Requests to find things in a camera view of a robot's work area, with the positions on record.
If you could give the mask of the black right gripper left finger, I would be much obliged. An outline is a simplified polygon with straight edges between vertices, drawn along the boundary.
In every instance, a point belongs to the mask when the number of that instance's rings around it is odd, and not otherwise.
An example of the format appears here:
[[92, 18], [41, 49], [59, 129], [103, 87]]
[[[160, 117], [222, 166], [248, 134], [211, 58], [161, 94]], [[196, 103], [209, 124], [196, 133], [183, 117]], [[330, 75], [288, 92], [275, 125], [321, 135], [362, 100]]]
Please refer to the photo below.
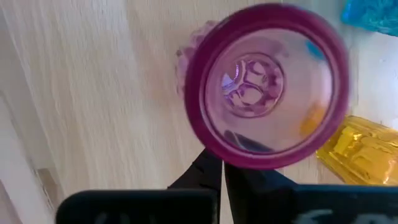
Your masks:
[[166, 189], [86, 190], [66, 198], [56, 224], [219, 223], [222, 161], [203, 150]]

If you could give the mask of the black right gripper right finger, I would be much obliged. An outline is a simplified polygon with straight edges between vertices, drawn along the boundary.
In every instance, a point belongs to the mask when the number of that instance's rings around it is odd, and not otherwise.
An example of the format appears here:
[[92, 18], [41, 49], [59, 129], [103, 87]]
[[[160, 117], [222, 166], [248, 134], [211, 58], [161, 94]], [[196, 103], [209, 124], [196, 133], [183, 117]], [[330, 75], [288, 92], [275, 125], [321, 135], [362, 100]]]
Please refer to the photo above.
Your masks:
[[235, 223], [397, 223], [397, 187], [297, 184], [229, 164], [224, 172]]

